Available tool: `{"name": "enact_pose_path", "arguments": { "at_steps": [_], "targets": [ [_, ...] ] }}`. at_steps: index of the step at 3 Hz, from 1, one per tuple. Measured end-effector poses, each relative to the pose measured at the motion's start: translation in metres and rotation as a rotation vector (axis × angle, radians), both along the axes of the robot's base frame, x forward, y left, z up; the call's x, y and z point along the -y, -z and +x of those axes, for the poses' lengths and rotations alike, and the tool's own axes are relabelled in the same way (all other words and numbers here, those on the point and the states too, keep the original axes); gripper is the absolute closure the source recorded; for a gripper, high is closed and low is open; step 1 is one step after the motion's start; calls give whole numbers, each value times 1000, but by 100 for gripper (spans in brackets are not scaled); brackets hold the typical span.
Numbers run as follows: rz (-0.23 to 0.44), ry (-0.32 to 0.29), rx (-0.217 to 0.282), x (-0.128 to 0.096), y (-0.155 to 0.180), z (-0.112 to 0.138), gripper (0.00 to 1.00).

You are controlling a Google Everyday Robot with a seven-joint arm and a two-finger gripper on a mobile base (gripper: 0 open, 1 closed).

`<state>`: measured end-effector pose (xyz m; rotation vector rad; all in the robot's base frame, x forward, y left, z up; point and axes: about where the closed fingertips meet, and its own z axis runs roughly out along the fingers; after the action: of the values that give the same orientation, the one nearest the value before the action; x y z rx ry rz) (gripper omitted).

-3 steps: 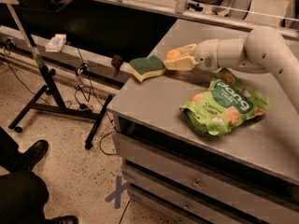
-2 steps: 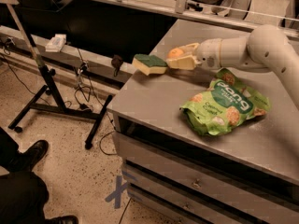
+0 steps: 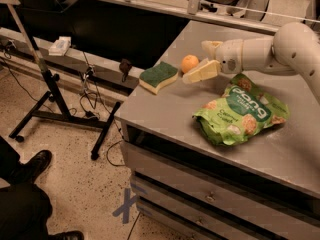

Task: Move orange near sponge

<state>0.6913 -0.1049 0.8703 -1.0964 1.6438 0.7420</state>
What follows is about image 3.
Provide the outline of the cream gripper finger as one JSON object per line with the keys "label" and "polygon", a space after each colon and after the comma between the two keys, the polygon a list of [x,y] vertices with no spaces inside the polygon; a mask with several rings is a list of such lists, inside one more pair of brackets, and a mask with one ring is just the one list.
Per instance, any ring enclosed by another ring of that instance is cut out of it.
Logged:
{"label": "cream gripper finger", "polygon": [[221,41],[202,41],[201,47],[212,59],[216,58],[216,51],[222,45]]}
{"label": "cream gripper finger", "polygon": [[182,81],[185,84],[192,84],[199,81],[216,77],[221,71],[221,63],[217,60],[202,60],[196,67],[184,74]]}

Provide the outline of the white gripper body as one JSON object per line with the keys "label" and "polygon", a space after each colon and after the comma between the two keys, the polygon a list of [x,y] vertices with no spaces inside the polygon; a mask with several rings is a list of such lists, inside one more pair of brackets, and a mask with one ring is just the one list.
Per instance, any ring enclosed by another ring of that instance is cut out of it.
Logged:
{"label": "white gripper body", "polygon": [[222,72],[225,74],[238,74],[242,68],[242,39],[228,40],[216,48],[216,59],[221,63]]}

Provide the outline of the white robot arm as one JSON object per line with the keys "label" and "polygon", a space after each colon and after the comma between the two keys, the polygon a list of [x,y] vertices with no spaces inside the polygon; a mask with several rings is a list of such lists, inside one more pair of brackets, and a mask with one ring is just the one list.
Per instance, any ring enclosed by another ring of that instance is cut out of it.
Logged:
{"label": "white robot arm", "polygon": [[320,43],[307,25],[291,22],[273,37],[203,41],[209,55],[183,75],[185,84],[216,77],[219,73],[258,71],[271,75],[299,74],[320,102]]}

